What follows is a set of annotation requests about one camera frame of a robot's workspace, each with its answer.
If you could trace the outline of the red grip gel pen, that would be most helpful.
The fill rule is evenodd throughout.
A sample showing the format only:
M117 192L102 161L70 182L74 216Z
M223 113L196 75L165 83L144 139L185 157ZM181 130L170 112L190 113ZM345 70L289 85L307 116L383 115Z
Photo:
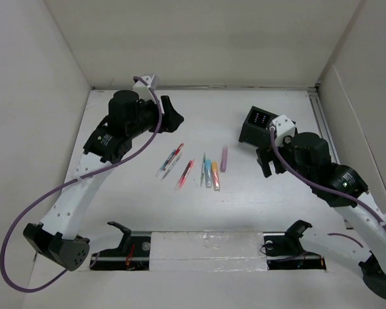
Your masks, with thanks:
M163 171L166 170L166 168L168 168L168 166L170 165L170 163L173 161L173 159L176 157L176 155L181 151L181 148L184 146L184 143L181 143L178 148L176 149L176 152L174 153L174 156L170 159L170 162L167 164L167 166L164 168Z

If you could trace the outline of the dark blue clear pen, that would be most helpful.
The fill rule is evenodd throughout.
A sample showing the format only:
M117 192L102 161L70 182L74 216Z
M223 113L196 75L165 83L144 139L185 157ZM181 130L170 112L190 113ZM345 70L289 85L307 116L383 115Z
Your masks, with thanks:
M180 158L183 156L183 153L180 153L176 159L174 159L174 161L170 164L170 167L166 169L165 171L165 174L162 176L161 178L161 181L163 181L167 175L173 170L174 166L178 163L178 161L180 160Z

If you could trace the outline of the purple highlighter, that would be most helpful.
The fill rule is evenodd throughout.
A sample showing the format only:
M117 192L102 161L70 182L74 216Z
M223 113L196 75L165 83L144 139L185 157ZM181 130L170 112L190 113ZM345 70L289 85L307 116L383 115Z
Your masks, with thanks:
M225 146L222 151L221 166L220 166L220 171L222 173L226 172L227 161L228 161L228 147Z

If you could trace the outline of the teal blue pen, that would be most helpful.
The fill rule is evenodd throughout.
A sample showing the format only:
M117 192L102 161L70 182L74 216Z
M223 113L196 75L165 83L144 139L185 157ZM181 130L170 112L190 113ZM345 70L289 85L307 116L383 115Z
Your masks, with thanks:
M176 149L174 149L170 155L167 157L167 159L164 161L164 163L161 165L161 167L158 169L158 171L155 174L155 177L158 177L159 174L164 170L164 168L167 166L167 164L170 162L170 159L174 156L174 153L176 152Z

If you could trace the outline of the orange highlighter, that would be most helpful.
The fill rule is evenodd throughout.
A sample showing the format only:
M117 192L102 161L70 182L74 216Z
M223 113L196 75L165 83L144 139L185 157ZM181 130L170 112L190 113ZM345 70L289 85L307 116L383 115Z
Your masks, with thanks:
M219 192L221 186L220 186L217 162L211 162L211 171L212 171L213 188L215 191Z

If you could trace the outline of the green clear pen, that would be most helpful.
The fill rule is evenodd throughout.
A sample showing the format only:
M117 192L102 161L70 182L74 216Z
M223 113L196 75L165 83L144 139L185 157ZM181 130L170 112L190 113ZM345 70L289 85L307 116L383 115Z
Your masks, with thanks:
M201 177L200 177L200 186L203 186L205 179L205 161L206 161L206 153L203 153L203 159L201 164Z

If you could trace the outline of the blue highlighter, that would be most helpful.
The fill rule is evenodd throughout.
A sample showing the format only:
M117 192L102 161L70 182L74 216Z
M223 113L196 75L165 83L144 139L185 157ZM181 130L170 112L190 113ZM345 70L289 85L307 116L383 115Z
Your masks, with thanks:
M212 187L212 166L211 160L205 160L205 186L206 188Z

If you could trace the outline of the dark red pen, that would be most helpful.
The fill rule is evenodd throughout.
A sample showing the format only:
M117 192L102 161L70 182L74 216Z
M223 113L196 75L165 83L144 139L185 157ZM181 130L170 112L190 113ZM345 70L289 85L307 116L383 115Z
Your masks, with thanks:
M183 187L184 183L186 182L186 179L188 177L189 172L193 168L194 163L195 163L195 160L189 161L188 165L186 166L186 168L185 168L183 174L181 175L181 178L176 186L177 190L180 190Z

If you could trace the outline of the bright red clear pen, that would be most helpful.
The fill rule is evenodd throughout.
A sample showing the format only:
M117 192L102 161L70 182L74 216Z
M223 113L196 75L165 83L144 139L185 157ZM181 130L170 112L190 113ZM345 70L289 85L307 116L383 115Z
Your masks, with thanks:
M193 166L194 164L194 160L190 160L186 166L186 168L184 169L184 171L182 172L182 175L180 177L180 179L178 180L178 182L176 183L176 187L175 187L175 190L179 190L180 186L181 186L181 183L185 180L186 178L186 175L187 173L191 170L191 167Z

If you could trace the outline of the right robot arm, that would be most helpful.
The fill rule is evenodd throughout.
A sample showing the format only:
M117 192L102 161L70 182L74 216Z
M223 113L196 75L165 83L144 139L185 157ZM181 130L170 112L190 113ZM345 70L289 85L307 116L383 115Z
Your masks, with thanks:
M298 220L281 238L286 249L294 255L312 252L342 265L386 300L386 215L365 203L367 184L351 167L332 162L327 141L315 133L287 135L282 144L277 140L271 129L257 149L264 176L291 173L341 215L364 242L356 247L347 236L323 234Z

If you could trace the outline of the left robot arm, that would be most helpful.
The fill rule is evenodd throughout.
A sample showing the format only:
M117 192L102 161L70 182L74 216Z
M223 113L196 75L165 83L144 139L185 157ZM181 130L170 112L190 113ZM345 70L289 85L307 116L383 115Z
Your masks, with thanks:
M63 189L55 205L38 223L23 230L35 251L69 271L76 270L90 253L90 239L79 236L80 222L100 186L142 133L172 133L184 121L170 97L161 105L144 100L131 90L114 93L108 114L84 145L73 183Z

